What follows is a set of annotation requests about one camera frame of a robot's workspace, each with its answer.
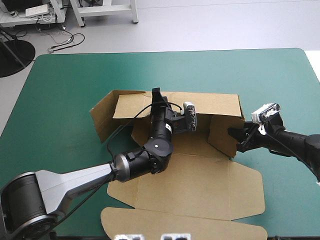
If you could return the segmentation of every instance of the green tabletop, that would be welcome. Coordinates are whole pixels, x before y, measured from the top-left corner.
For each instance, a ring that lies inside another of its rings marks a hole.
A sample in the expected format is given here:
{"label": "green tabletop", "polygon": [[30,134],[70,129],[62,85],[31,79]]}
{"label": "green tabletop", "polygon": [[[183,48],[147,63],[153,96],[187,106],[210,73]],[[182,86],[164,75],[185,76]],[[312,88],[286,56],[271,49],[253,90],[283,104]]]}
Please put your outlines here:
{"label": "green tabletop", "polygon": [[[287,130],[319,133],[319,82],[300,49],[42,55],[0,138],[0,185],[21,172],[62,173],[109,161],[89,110],[113,89],[155,87],[239,94],[247,119],[276,102]],[[112,143],[114,152],[134,146],[130,129]],[[263,226],[269,236],[320,236],[320,187],[302,163],[266,149],[238,153],[235,161],[262,173],[266,204],[263,214],[239,222]],[[58,234],[103,236],[107,206],[124,204],[103,187]]]}

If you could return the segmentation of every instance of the robotic arm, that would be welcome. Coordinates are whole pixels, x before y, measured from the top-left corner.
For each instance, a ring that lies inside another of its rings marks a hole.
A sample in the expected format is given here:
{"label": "robotic arm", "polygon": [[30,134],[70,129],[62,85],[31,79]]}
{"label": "robotic arm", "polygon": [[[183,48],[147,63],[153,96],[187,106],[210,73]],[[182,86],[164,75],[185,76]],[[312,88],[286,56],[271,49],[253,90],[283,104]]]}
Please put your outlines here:
{"label": "robotic arm", "polygon": [[111,163],[63,174],[40,170],[16,176],[0,191],[0,240],[36,240],[66,216],[77,196],[108,182],[164,171],[173,152],[172,134],[196,130],[195,106],[185,102],[177,113],[154,88],[150,118],[143,147],[120,153]]}
{"label": "robotic arm", "polygon": [[320,134],[286,131],[279,112],[278,104],[265,104],[251,114],[252,121],[246,121],[243,128],[229,128],[229,135],[238,141],[237,150],[244,153],[263,147],[272,154],[295,157],[320,182]]}

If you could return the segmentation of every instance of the cardboard box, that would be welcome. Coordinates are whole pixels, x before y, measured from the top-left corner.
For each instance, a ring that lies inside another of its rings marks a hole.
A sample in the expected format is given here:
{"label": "cardboard box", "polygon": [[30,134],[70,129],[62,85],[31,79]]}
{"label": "cardboard box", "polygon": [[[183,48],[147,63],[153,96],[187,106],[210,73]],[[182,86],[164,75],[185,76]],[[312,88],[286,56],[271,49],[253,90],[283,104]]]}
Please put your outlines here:
{"label": "cardboard box", "polygon": [[[172,137],[174,147],[168,168],[131,181],[109,184],[107,193],[135,209],[107,207],[101,213],[105,232],[144,234],[159,240],[163,233],[191,233],[192,239],[265,240],[260,226],[231,222],[265,211],[261,174],[230,160],[236,141],[229,127],[242,127],[244,117],[236,94],[162,92],[180,106],[192,102],[197,131]],[[121,124],[151,103],[149,91],[114,90],[90,112],[104,142]],[[148,139],[150,110],[136,119],[132,138]]]}

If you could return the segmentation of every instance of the white floor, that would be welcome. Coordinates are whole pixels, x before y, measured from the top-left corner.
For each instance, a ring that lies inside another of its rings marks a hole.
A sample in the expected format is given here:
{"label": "white floor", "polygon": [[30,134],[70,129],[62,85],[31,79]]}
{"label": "white floor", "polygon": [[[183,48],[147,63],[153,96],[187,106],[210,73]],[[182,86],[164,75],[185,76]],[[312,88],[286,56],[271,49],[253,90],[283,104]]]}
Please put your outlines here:
{"label": "white floor", "polygon": [[[87,17],[80,28],[72,9],[65,26],[83,33],[85,42],[61,54],[162,52],[231,49],[301,48],[320,79],[320,0],[136,0],[139,23],[132,16]],[[129,0],[114,0],[114,4]],[[29,26],[22,39],[36,55],[55,45]],[[57,41],[69,37],[50,32]],[[32,66],[0,78],[0,134]]]}

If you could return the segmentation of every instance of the power strip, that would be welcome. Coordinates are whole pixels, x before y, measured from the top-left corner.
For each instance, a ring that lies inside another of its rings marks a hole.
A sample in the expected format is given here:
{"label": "power strip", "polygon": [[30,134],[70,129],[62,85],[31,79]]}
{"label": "power strip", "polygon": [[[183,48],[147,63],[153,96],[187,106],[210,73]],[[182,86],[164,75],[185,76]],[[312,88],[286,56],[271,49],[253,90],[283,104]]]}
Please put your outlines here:
{"label": "power strip", "polygon": [[48,14],[48,13],[49,13],[48,5],[45,4],[45,5],[41,5],[41,6],[27,8],[25,10],[25,17],[32,18],[35,16],[44,15],[44,14]]}

